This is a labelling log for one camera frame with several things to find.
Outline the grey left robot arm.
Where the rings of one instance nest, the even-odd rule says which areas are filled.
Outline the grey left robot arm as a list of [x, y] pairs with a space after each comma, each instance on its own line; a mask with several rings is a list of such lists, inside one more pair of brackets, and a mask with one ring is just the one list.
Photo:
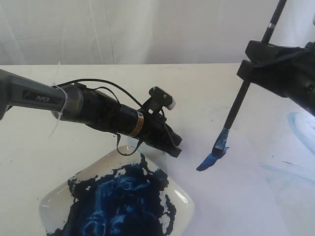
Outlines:
[[0, 115], [13, 106], [51, 111], [62, 121], [82, 123], [86, 126], [138, 140], [138, 145], [148, 146], [178, 157], [182, 138], [166, 124], [163, 108], [172, 110], [173, 97], [159, 87], [149, 91], [150, 98], [143, 104], [136, 101], [138, 110], [122, 104], [116, 95], [101, 92], [105, 87], [89, 88], [84, 82], [100, 82], [114, 86], [135, 98], [119, 85], [102, 79], [86, 78], [48, 86], [10, 73], [0, 72]]

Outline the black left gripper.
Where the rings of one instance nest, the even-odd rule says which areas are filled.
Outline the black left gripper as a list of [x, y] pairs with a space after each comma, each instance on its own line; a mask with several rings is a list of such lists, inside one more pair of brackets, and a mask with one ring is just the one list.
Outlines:
[[147, 145], [177, 158], [182, 150], [177, 147], [182, 138], [176, 134], [163, 119], [150, 113], [144, 114], [144, 124], [140, 131], [140, 140]]

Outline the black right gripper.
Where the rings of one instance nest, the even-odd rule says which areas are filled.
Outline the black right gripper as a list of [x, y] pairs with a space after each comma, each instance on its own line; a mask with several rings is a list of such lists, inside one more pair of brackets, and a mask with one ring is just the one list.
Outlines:
[[304, 48], [284, 47], [251, 40], [237, 76], [244, 81], [265, 79], [265, 89], [289, 98], [309, 113], [315, 112], [315, 43]]

